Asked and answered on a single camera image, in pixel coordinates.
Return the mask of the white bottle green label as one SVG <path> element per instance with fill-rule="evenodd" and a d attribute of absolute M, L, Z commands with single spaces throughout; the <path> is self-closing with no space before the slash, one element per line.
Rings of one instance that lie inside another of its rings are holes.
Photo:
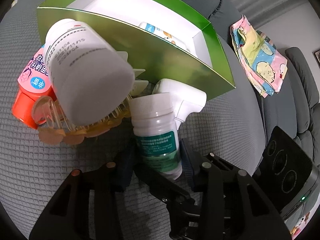
<path fill-rule="evenodd" d="M 169 180 L 182 174 L 180 145 L 170 93 L 129 102 L 133 132 L 144 162 Z"/>

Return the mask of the white bottle blue label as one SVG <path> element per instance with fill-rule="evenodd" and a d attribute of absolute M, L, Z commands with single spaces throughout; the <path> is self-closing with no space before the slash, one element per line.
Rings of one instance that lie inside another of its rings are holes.
<path fill-rule="evenodd" d="M 151 25 L 147 22 L 140 23 L 139 27 L 190 53 L 190 49 L 187 47 L 187 45 L 184 42 L 182 42 L 175 36 L 167 33 L 166 31 L 163 31 L 162 29 L 159 29 L 158 27 Z"/>

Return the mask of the framed wall picture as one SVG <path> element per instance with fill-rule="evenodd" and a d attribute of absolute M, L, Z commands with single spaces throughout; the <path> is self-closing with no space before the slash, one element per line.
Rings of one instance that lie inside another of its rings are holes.
<path fill-rule="evenodd" d="M 320 67 L 320 49 L 314 51 L 313 55 L 315 57 L 315 60 L 316 60 L 316 62 L 318 64 L 318 66 Z"/>

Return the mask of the white plug adapter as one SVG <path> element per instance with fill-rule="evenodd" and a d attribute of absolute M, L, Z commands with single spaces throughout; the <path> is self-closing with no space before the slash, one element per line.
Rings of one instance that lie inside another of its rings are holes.
<path fill-rule="evenodd" d="M 158 81 L 152 93 L 170 93 L 177 130 L 189 114 L 200 113 L 207 102 L 204 91 L 172 79 Z"/>

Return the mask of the colourful cartoon cloth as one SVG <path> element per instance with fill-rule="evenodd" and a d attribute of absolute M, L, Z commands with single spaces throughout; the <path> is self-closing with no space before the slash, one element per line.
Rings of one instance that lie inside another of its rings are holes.
<path fill-rule="evenodd" d="M 260 96 L 279 93 L 287 74 L 287 59 L 268 36 L 256 31 L 244 15 L 231 25 L 230 35 L 238 60 Z"/>

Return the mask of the amber translucent hair claw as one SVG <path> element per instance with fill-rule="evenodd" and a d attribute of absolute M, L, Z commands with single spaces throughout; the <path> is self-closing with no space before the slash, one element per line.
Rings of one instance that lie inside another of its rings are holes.
<path fill-rule="evenodd" d="M 124 118 L 131 116 L 129 109 L 130 95 L 108 116 L 86 126 L 76 126 L 67 119 L 59 102 L 49 96 L 40 97 L 31 110 L 31 117 L 38 125 L 39 140 L 48 145 L 64 142 L 78 145 L 85 138 L 100 136 L 121 124 Z"/>

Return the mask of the pink orange-capped tube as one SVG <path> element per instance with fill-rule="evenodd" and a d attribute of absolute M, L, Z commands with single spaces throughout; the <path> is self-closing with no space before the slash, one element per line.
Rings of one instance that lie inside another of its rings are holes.
<path fill-rule="evenodd" d="M 38 124 L 31 117 L 34 103 L 42 96 L 56 99 L 44 64 L 44 47 L 41 47 L 25 66 L 17 79 L 18 93 L 12 107 L 12 114 L 30 128 Z"/>

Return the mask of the green cardboard box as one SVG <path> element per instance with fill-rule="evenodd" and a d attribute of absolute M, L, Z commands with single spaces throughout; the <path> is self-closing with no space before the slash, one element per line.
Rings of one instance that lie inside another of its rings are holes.
<path fill-rule="evenodd" d="M 167 78 L 200 89 L 208 99 L 235 88 L 232 71 L 212 26 L 181 0 L 46 0 L 37 8 L 40 39 L 63 18 L 87 23 L 150 83 Z M 139 27 L 142 22 L 184 42 L 190 53 Z"/>

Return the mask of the plain white pill bottle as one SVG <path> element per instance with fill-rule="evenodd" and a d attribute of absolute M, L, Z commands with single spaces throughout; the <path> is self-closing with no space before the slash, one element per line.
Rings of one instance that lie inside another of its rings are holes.
<path fill-rule="evenodd" d="M 129 95 L 133 68 L 84 22 L 65 18 L 48 30 L 44 62 L 67 119 L 76 126 L 98 122 Z"/>

